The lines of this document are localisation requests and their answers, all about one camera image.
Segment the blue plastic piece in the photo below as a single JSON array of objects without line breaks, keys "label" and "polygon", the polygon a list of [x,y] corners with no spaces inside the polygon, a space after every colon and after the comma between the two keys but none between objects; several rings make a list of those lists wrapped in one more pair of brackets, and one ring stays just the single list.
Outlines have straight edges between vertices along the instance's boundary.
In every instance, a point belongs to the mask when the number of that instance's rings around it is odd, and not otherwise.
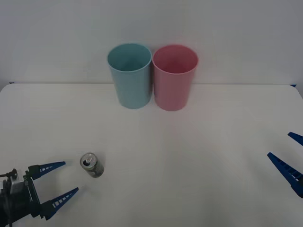
[{"label": "blue plastic piece", "polygon": [[75,188],[61,196],[58,196],[57,198],[52,199],[52,204],[53,207],[55,208],[54,211],[51,213],[51,215],[46,216],[45,219],[48,220],[50,219],[52,216],[54,216],[54,214],[64,205],[66,204],[66,202],[68,200],[70,200],[71,197],[74,196],[74,194],[76,194],[76,192],[79,190],[79,188]]},{"label": "blue plastic piece", "polygon": [[269,152],[267,156],[280,171],[280,173],[285,177],[285,179],[290,183],[292,189],[298,194],[298,196],[303,198],[303,175],[272,153]]},{"label": "blue plastic piece", "polygon": [[29,169],[30,176],[33,178],[33,180],[35,180],[65,164],[66,164],[65,162],[54,162],[54,163],[49,163],[49,164],[44,164],[44,165],[30,166],[28,169]]},{"label": "blue plastic piece", "polygon": [[288,135],[303,146],[303,136],[300,136],[293,132],[288,133]]}]

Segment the white wall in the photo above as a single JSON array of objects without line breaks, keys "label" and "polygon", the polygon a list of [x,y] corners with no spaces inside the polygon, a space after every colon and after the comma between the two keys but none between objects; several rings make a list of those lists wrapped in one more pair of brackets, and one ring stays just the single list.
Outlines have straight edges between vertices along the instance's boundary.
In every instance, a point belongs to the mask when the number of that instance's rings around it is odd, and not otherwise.
[{"label": "white wall", "polygon": [[302,0],[0,0],[0,86],[111,82],[120,43],[181,43],[196,83],[300,83]]}]

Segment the soda can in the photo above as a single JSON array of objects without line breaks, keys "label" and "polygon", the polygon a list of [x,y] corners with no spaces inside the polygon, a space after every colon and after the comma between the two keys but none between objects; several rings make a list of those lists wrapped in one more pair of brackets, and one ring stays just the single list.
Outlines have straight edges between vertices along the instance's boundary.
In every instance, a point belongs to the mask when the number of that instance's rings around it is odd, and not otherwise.
[{"label": "soda can", "polygon": [[91,177],[100,177],[104,172],[103,165],[99,162],[96,155],[87,153],[80,159],[80,165],[88,172]]}]

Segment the table surface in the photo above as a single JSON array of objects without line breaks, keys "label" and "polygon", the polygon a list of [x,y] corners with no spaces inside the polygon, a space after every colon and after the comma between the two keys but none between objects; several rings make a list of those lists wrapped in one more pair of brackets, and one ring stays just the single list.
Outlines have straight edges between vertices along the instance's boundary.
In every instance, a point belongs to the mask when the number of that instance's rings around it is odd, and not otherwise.
[{"label": "table surface", "polygon": [[[75,187],[49,221],[16,227],[298,227],[301,198],[267,157],[303,172],[303,100],[288,85],[193,85],[176,112],[130,110],[110,84],[11,84],[0,93],[0,173],[66,161],[40,201]],[[80,157],[95,153],[91,178]]]}]

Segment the cup rim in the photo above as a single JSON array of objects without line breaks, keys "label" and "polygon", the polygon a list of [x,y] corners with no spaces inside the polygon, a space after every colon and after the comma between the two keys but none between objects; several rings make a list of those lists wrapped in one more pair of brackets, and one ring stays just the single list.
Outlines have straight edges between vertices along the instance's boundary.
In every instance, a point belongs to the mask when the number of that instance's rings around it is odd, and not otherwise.
[{"label": "cup rim", "polygon": [[[133,71],[121,71],[121,70],[115,69],[115,68],[112,67],[112,66],[109,64],[109,62],[108,62],[108,56],[109,56],[109,54],[110,54],[114,49],[116,49],[116,48],[118,48],[118,47],[120,47],[120,46],[129,45],[129,44],[135,44],[135,45],[142,46],[142,47],[144,47],[145,49],[147,49],[147,50],[149,51],[150,55],[151,55],[150,60],[148,61],[148,63],[147,63],[146,65],[144,65],[142,68],[139,68],[139,69],[137,69],[137,70],[133,70]],[[113,49],[111,49],[111,50],[108,52],[108,54],[107,54],[107,64],[109,65],[109,67],[112,68],[112,69],[115,70],[115,71],[122,72],[122,73],[133,73],[133,72],[140,71],[140,70],[146,68],[146,67],[151,63],[151,61],[152,61],[152,52],[150,51],[150,49],[149,49],[147,46],[145,46],[145,45],[143,45],[143,44],[138,44],[138,43],[125,43],[125,44],[120,44],[120,45],[118,45],[118,46],[115,46]]]},{"label": "cup rim", "polygon": [[[191,50],[191,51],[196,55],[196,57],[197,57],[197,64],[196,64],[196,66],[195,66],[194,68],[192,68],[191,70],[186,71],[186,72],[182,72],[182,73],[166,72],[166,71],[160,69],[160,68],[155,64],[155,62],[154,62],[154,57],[155,57],[156,53],[157,53],[159,50],[161,50],[161,49],[164,48],[164,47],[168,47],[168,46],[182,46],[182,47],[185,47],[185,48],[188,48],[189,50]],[[162,72],[165,72],[166,74],[171,74],[171,75],[182,75],[182,74],[186,74],[186,73],[192,72],[192,71],[194,71],[194,70],[197,68],[197,66],[198,66],[198,64],[199,64],[199,57],[198,57],[197,53],[196,53],[195,51],[193,51],[191,48],[189,48],[188,46],[185,46],[185,45],[182,45],[182,44],[169,44],[169,45],[160,47],[159,49],[156,50],[156,52],[155,52],[155,53],[153,54],[153,56],[152,56],[152,63],[153,63],[153,65],[154,65],[155,68],[157,68],[158,70],[160,70],[160,71],[162,71]]]}]

